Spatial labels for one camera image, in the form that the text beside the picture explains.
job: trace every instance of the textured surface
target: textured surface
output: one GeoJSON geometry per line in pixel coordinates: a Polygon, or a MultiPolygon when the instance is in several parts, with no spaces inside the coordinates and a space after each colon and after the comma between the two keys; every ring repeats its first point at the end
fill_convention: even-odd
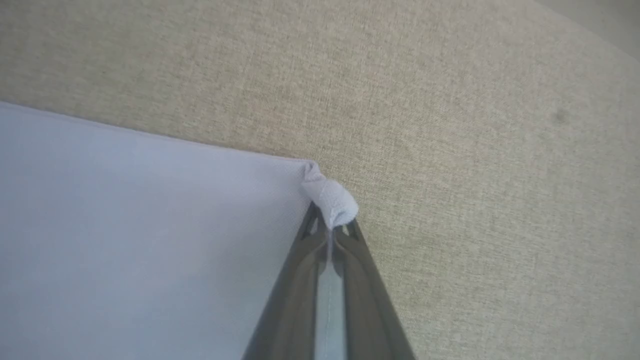
{"type": "Polygon", "coordinates": [[[637,359],[640,63],[528,0],[4,0],[0,99],[312,158],[423,359],[637,359]]]}

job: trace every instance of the stain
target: stain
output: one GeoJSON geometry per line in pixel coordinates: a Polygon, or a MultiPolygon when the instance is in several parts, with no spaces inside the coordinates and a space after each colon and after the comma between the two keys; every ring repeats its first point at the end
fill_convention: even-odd
{"type": "Polygon", "coordinates": [[[569,121],[569,111],[559,108],[554,114],[554,124],[563,125],[569,121]]]}

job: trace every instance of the white cloth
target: white cloth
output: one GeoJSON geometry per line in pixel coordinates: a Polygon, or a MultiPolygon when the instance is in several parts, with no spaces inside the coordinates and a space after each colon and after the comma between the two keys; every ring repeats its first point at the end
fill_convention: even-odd
{"type": "Polygon", "coordinates": [[[311,161],[0,103],[0,357],[240,358],[310,199],[357,212],[311,161]]]}

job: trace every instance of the white fabric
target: white fabric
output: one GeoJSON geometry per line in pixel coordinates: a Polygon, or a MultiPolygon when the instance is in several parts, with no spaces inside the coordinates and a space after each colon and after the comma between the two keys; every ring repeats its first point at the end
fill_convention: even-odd
{"type": "Polygon", "coordinates": [[[0,357],[240,358],[310,198],[357,212],[310,161],[0,103],[0,357]]]}

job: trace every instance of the beige surface edge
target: beige surface edge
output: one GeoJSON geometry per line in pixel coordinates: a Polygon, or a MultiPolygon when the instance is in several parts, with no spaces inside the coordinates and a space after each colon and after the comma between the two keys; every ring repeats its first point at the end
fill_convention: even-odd
{"type": "Polygon", "coordinates": [[[0,100],[316,160],[421,359],[637,359],[640,63],[532,1],[9,0],[0,100]]]}

